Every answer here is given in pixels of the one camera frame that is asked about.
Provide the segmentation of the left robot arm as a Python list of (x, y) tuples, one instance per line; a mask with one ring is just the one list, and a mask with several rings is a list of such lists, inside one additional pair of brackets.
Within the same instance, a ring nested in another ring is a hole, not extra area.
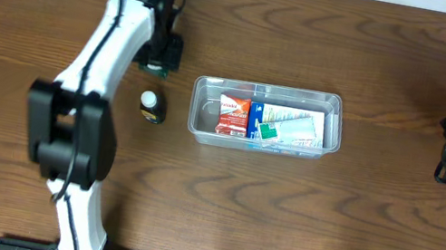
[(29, 159), (39, 166), (57, 210), (57, 244), (0, 238), (0, 250), (103, 250), (102, 182), (116, 155), (111, 102), (137, 63), (165, 77), (177, 71), (183, 10), (175, 0), (108, 0), (103, 18), (75, 60), (54, 81), (28, 91)]

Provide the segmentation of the white green sachet packet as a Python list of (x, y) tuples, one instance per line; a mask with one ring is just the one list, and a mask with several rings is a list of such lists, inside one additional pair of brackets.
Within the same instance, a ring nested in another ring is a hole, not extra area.
[(282, 145), (322, 148), (322, 139), (316, 132), (312, 117), (261, 122), (257, 125), (257, 133), (261, 140), (281, 143)]

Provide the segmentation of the green Zam-Buk box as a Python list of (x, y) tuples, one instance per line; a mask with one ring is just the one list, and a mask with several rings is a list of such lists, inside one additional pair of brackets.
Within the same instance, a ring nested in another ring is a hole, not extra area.
[(157, 76), (157, 78), (161, 78), (165, 80), (169, 75), (169, 70), (163, 68), (162, 66), (152, 65), (152, 64), (139, 64), (139, 69), (142, 72), (150, 73), (153, 76)]

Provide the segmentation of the blue fever patch box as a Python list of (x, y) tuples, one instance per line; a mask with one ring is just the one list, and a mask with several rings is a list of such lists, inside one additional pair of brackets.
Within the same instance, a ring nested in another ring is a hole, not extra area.
[(324, 146), (325, 114), (321, 111), (306, 111), (269, 103), (252, 102), (250, 104), (249, 120), (247, 125), (247, 138), (259, 139), (257, 126), (259, 123), (269, 123), (286, 120), (311, 118), (315, 126), (315, 140), (309, 147), (322, 148)]

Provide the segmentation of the dark syrup bottle white cap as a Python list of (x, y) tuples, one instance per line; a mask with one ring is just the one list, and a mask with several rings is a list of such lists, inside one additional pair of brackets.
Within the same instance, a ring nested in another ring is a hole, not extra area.
[(164, 100), (155, 91), (144, 91), (140, 99), (141, 113), (144, 118), (153, 124), (161, 124), (166, 118)]

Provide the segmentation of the red Panadol box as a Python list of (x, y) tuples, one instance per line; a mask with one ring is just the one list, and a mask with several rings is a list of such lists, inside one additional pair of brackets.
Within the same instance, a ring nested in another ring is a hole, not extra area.
[(222, 94), (215, 132), (240, 138), (246, 137), (250, 104), (251, 100), (249, 99), (239, 99)]

